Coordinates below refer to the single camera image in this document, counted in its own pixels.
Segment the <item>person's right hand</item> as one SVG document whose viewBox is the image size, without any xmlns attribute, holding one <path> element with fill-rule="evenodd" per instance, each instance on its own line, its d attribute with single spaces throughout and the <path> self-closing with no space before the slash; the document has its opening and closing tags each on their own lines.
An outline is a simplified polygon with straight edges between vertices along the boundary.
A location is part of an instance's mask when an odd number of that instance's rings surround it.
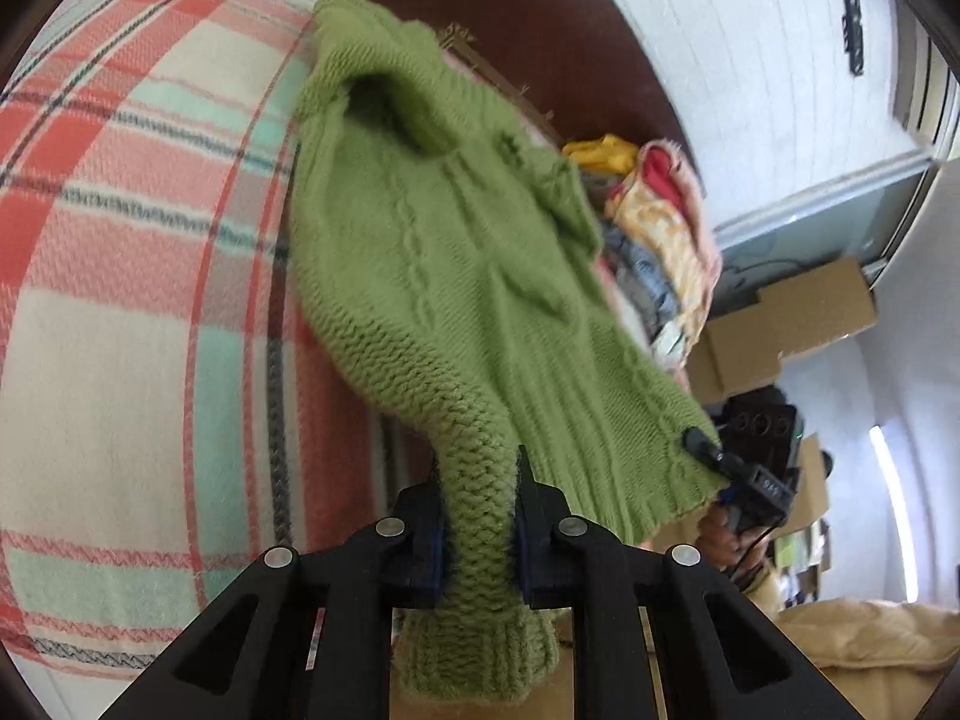
<svg viewBox="0 0 960 720">
<path fill-rule="evenodd" d="M 718 571 L 742 577 L 765 562 L 770 537 L 763 528 L 734 532 L 727 525 L 727 514 L 729 511 L 718 504 L 709 507 L 698 522 L 695 548 Z"/>
</svg>

